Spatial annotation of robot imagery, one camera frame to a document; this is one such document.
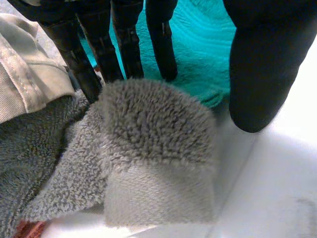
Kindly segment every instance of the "fluffy gray towel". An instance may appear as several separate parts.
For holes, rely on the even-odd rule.
[[[21,219],[96,204],[109,226],[213,221],[210,110],[151,80],[107,85],[85,109],[77,93],[0,124],[0,237],[11,237]]]

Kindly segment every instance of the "turquoise fabric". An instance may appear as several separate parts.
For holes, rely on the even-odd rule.
[[[172,84],[196,96],[204,105],[216,106],[230,90],[229,54],[235,33],[222,0],[179,0],[170,26],[178,65],[178,76]],[[145,77],[161,80],[144,10],[139,17],[137,32]],[[110,37],[124,73],[112,27]],[[91,64],[96,66],[87,42],[82,40],[82,44]]]

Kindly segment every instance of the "red object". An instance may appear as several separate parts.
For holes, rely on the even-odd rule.
[[[44,231],[45,222],[21,222],[14,238],[40,238]]]

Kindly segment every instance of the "white floor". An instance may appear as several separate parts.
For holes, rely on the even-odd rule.
[[[317,237],[316,89],[317,40],[285,105],[258,137],[238,130],[229,120],[222,125],[224,157],[241,166],[253,149],[215,227],[109,229],[102,215],[79,213],[52,221],[42,238]]]

